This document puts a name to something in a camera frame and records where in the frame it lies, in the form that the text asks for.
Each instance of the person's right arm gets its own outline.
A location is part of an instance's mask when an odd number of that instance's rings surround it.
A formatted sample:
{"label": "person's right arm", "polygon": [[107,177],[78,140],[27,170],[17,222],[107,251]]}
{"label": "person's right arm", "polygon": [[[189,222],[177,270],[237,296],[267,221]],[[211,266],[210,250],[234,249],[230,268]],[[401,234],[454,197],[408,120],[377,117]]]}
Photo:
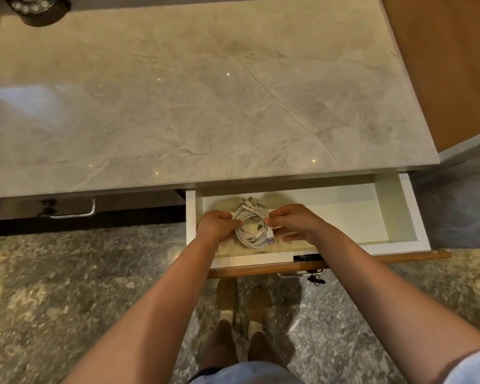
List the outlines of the person's right arm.
{"label": "person's right arm", "polygon": [[315,245],[384,349],[410,383],[430,383],[480,350],[480,332],[378,262],[303,205],[270,213],[286,241]]}

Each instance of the metal handle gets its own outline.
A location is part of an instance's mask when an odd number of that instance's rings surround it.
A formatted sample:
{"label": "metal handle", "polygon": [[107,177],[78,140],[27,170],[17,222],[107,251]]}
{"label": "metal handle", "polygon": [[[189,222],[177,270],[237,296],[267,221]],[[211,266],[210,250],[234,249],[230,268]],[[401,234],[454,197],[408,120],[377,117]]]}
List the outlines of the metal handle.
{"label": "metal handle", "polygon": [[51,215],[52,219],[65,219],[65,218],[78,218],[78,217],[90,217],[91,215],[96,214],[96,200],[93,198],[93,208],[89,213],[81,214],[65,214],[65,215]]}
{"label": "metal handle", "polygon": [[289,279],[291,277],[305,277],[307,275],[322,275],[324,272],[325,272],[325,268],[320,271],[320,272],[304,272],[304,273],[296,273],[295,275],[281,275],[279,272],[277,273],[277,275],[280,277],[280,278],[283,278],[283,279]]}

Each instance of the charging cable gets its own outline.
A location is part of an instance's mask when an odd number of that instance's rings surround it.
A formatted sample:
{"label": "charging cable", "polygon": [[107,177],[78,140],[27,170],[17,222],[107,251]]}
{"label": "charging cable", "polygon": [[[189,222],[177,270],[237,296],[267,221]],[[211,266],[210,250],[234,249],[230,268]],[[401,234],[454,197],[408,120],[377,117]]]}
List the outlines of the charging cable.
{"label": "charging cable", "polygon": [[260,218],[261,222],[258,225],[258,232],[256,234],[248,233],[239,227],[236,230],[237,237],[246,247],[253,249],[263,249],[267,245],[274,244],[274,232],[270,226],[265,223],[265,218],[269,216],[269,211],[261,204],[257,203],[255,199],[242,198],[240,207],[233,215],[234,219],[241,219],[245,221],[250,218]]}

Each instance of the brown wooden surface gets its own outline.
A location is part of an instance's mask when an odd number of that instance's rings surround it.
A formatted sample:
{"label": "brown wooden surface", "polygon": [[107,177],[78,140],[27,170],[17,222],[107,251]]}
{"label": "brown wooden surface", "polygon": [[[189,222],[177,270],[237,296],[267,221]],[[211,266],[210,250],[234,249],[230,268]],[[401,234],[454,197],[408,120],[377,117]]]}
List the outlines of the brown wooden surface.
{"label": "brown wooden surface", "polygon": [[[451,258],[451,253],[445,249],[431,250],[427,252],[413,252],[400,254],[385,254],[374,256],[382,263],[403,263],[419,260],[435,260],[439,258]],[[262,275],[265,273],[284,273],[296,271],[308,271],[310,269],[329,268],[324,261],[299,262],[299,263],[276,263],[263,265],[247,265],[242,267],[228,267],[211,269],[208,272],[208,279],[221,277],[240,277],[249,275]]]}
{"label": "brown wooden surface", "polygon": [[480,134],[480,0],[382,0],[439,152]]}

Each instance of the white sock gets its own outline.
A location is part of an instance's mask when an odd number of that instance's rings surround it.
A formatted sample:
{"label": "white sock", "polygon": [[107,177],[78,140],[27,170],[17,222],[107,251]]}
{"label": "white sock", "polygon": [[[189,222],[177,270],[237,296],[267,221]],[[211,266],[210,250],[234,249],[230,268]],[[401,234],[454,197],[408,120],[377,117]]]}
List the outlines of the white sock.
{"label": "white sock", "polygon": [[233,317],[235,312],[233,310],[221,310],[221,316],[218,317],[218,321],[226,320],[229,323],[233,324]]}
{"label": "white sock", "polygon": [[249,321],[249,328],[247,329],[247,336],[249,337],[249,341],[251,341],[252,335],[257,333],[258,331],[264,333],[263,325],[255,321]]}

